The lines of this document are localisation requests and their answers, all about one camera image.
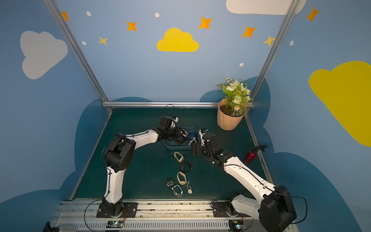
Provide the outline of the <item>small black watch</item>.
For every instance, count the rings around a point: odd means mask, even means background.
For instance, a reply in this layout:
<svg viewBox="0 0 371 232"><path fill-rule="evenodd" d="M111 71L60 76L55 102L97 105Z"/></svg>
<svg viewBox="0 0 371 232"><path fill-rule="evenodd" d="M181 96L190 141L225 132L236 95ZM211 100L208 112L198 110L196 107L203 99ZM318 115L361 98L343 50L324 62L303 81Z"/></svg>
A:
<svg viewBox="0 0 371 232"><path fill-rule="evenodd" d="M168 188L172 188L172 187L174 186L174 182L173 182L171 179L168 179L168 180L167 180L167 183L166 183L166 186L167 186Z"/></svg>

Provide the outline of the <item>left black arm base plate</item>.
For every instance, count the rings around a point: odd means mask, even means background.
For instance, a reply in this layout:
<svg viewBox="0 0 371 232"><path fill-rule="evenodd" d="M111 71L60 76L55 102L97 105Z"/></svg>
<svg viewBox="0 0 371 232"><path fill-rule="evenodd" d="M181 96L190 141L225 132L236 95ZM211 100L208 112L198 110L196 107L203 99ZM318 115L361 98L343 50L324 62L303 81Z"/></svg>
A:
<svg viewBox="0 0 371 232"><path fill-rule="evenodd" d="M111 204L104 202L99 205L97 218L134 218L136 216L138 203L121 203Z"/></svg>

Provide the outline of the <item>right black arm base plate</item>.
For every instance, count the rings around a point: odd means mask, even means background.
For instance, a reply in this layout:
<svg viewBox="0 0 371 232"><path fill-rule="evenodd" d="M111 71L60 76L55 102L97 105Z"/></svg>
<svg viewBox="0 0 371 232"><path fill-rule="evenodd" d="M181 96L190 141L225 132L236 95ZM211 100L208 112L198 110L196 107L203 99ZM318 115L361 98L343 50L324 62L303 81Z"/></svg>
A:
<svg viewBox="0 0 371 232"><path fill-rule="evenodd" d="M213 210L215 218L236 218L243 216L250 217L250 215L238 213L232 206L230 202L218 202L212 201L210 206Z"/></svg>

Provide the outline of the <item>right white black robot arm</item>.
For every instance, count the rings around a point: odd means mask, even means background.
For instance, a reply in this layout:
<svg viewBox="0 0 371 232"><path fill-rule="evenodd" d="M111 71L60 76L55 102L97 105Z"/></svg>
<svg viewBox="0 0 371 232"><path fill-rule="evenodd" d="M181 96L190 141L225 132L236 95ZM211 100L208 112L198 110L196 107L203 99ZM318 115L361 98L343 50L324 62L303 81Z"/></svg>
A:
<svg viewBox="0 0 371 232"><path fill-rule="evenodd" d="M284 186L275 186L248 168L232 151L223 149L214 133L202 135L199 143L190 144L194 156L206 156L214 166L239 181L256 199L242 194L230 202L236 213L258 218L268 232L283 232L297 218L292 196Z"/></svg>

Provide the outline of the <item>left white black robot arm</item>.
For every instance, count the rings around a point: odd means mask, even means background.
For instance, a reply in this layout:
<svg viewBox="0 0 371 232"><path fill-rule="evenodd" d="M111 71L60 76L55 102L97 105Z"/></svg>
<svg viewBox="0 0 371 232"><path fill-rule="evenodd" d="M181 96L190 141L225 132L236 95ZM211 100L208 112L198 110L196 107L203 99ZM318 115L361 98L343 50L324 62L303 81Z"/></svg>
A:
<svg viewBox="0 0 371 232"><path fill-rule="evenodd" d="M109 144L104 161L107 170L106 192L97 212L97 218L119 218L124 212L123 179L136 149L162 140L184 142L188 132L177 126L178 117L162 116L157 126L143 132L117 135Z"/></svg>

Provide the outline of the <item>silver bracelet watch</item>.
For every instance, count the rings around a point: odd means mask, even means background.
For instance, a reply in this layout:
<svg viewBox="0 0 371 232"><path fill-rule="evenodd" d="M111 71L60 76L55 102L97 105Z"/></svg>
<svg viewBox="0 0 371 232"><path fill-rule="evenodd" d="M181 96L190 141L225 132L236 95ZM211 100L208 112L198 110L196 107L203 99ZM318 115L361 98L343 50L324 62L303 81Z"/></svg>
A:
<svg viewBox="0 0 371 232"><path fill-rule="evenodd" d="M182 197L183 196L183 190L179 185L172 186L172 191L175 196Z"/></svg>

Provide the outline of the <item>transparent blue watch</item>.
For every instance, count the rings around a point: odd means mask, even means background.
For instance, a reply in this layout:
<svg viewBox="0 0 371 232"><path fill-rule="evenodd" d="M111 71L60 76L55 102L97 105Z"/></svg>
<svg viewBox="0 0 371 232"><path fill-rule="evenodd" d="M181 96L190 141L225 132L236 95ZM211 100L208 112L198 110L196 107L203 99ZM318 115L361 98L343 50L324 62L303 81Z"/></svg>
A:
<svg viewBox="0 0 371 232"><path fill-rule="evenodd" d="M196 137L197 137L197 134L193 130L189 130L187 132L187 138L188 138L188 140L190 140L190 141L196 140Z"/></svg>

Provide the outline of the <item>beige square watch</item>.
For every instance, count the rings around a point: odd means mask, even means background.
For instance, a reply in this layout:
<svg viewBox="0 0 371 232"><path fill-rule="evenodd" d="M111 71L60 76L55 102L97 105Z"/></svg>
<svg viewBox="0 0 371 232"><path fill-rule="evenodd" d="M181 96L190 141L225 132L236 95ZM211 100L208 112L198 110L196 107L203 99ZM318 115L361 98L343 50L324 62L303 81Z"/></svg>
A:
<svg viewBox="0 0 371 232"><path fill-rule="evenodd" d="M184 156L180 152L174 152L174 158L179 162L182 163L184 161Z"/></svg>

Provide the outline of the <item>beige band watch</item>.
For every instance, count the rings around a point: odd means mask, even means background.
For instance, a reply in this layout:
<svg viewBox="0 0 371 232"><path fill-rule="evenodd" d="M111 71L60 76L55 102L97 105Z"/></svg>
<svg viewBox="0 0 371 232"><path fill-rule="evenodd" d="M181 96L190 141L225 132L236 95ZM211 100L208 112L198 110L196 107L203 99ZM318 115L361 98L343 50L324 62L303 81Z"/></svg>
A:
<svg viewBox="0 0 371 232"><path fill-rule="evenodd" d="M187 178L186 175L183 172L178 172L177 175L177 180L180 185L186 185L187 184Z"/></svg>

